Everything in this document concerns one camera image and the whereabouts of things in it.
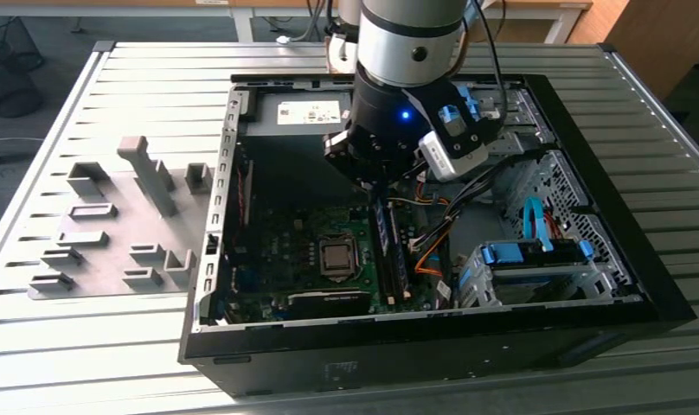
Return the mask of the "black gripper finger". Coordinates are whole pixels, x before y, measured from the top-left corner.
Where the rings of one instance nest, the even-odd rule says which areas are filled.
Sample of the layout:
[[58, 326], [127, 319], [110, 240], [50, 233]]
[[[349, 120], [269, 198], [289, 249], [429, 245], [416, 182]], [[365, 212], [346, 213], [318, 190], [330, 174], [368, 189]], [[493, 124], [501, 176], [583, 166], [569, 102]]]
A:
[[416, 177], [426, 168], [426, 162], [413, 162], [408, 165], [396, 162], [384, 162], [382, 199], [388, 199], [390, 196], [390, 188], [398, 181], [409, 180], [410, 178]]
[[380, 161], [360, 155], [346, 131], [324, 136], [324, 159], [366, 194], [368, 201], [376, 201], [382, 189], [382, 166]]

